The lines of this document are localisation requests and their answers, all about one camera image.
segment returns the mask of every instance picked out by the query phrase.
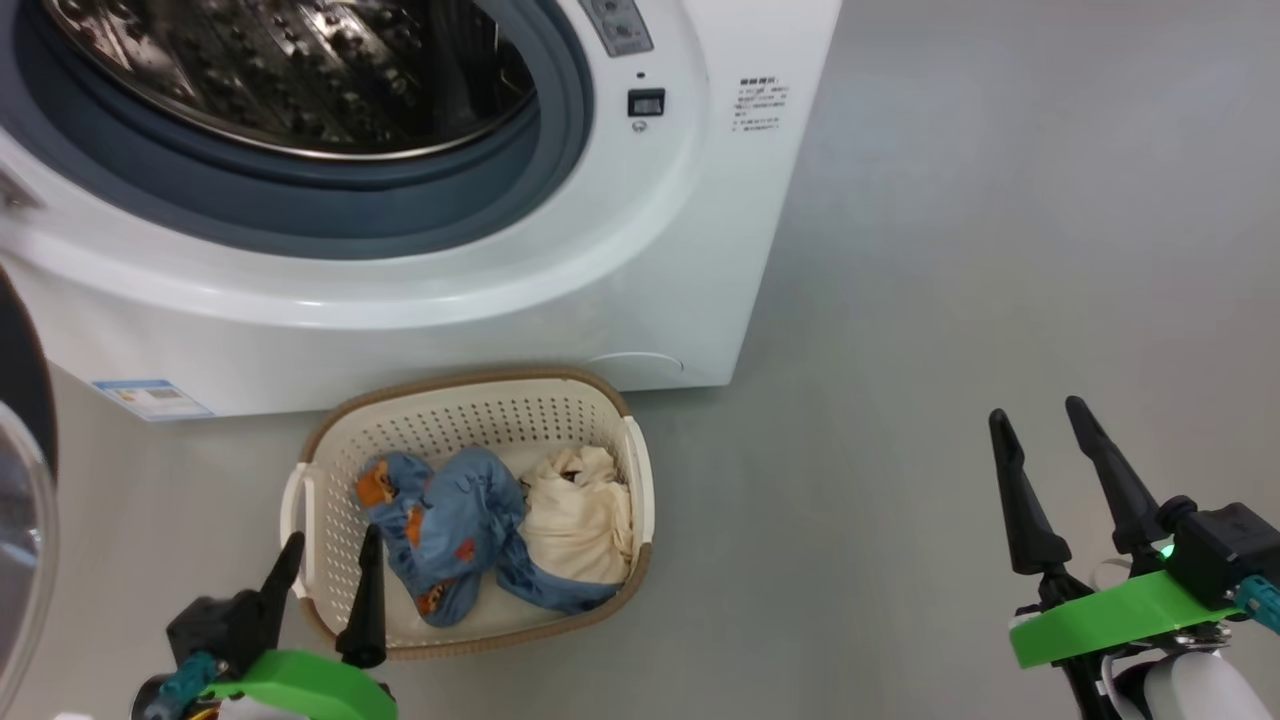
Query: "blue connector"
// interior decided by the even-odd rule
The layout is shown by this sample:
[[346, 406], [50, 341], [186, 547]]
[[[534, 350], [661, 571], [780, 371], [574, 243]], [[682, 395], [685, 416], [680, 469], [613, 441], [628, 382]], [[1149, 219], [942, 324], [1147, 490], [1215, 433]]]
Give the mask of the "blue connector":
[[218, 664], [207, 652], [196, 652], [160, 685], [142, 712], [147, 720], [182, 720], [187, 706], [218, 678]]
[[1235, 589], [1235, 606], [1280, 634], [1280, 589], [1262, 575], [1249, 575]]

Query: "plastic laundry basket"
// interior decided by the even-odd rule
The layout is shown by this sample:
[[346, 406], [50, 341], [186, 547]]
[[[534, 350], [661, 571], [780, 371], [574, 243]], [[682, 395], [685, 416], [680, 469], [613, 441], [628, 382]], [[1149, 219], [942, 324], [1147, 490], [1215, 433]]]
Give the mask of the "plastic laundry basket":
[[631, 575], [600, 607], [564, 616], [502, 591], [490, 571], [466, 619], [433, 628], [419, 616], [399, 579], [385, 570], [389, 660], [463, 655], [567, 633], [613, 615], [640, 588], [653, 541], [653, 473], [640, 427], [617, 391], [573, 369], [429, 380], [339, 406], [311, 434], [284, 487], [280, 542], [300, 529], [300, 516], [307, 538], [293, 592], [303, 615], [330, 642], [347, 625], [360, 580], [357, 560], [367, 523], [349, 488], [361, 466], [371, 456], [402, 450], [439, 469], [472, 445], [494, 451], [516, 477], [563, 447], [608, 448], [618, 477], [631, 488]]

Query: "sticker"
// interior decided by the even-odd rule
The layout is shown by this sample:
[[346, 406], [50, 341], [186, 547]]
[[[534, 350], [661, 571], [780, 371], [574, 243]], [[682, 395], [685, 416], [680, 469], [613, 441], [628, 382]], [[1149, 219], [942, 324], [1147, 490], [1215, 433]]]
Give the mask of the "sticker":
[[635, 0], [579, 0], [579, 3], [591, 18], [595, 33], [600, 36], [609, 58], [653, 50], [649, 27], [640, 17], [640, 8], [636, 8]]
[[777, 129], [782, 124], [782, 109], [787, 106], [791, 86], [776, 77], [750, 77], [737, 81], [733, 100], [733, 132], [760, 132]]
[[148, 421], [214, 416], [169, 380], [102, 380], [93, 387]]

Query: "gray floor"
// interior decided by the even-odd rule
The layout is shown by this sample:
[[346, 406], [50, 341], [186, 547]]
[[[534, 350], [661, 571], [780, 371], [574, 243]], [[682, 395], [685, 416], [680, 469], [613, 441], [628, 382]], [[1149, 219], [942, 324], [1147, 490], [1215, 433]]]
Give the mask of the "gray floor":
[[[1061, 410], [1157, 497], [1280, 520], [1280, 6], [850, 0], [737, 378], [634, 397], [653, 571], [617, 618], [380, 671], [404, 717], [1073, 717], [1016, 669], [984, 416], [1080, 573], [1112, 553]], [[259, 583], [315, 416], [146, 425], [58, 382], [65, 548], [12, 717], [122, 717], [164, 623]], [[314, 639], [296, 614], [285, 642]], [[1280, 638], [1231, 657], [1280, 711]]]

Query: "green mount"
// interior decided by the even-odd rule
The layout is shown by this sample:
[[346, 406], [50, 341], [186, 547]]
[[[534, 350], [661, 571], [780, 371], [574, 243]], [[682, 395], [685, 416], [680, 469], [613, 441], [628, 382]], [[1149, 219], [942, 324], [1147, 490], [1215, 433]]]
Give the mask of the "green mount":
[[1239, 612], [1208, 610], [1169, 573], [1139, 575], [1043, 612], [1009, 630], [1018, 664], [1036, 667]]
[[216, 700], [244, 693], [311, 720], [396, 720], [392, 700], [364, 670], [301, 651], [269, 650], [236, 682], [205, 691]]

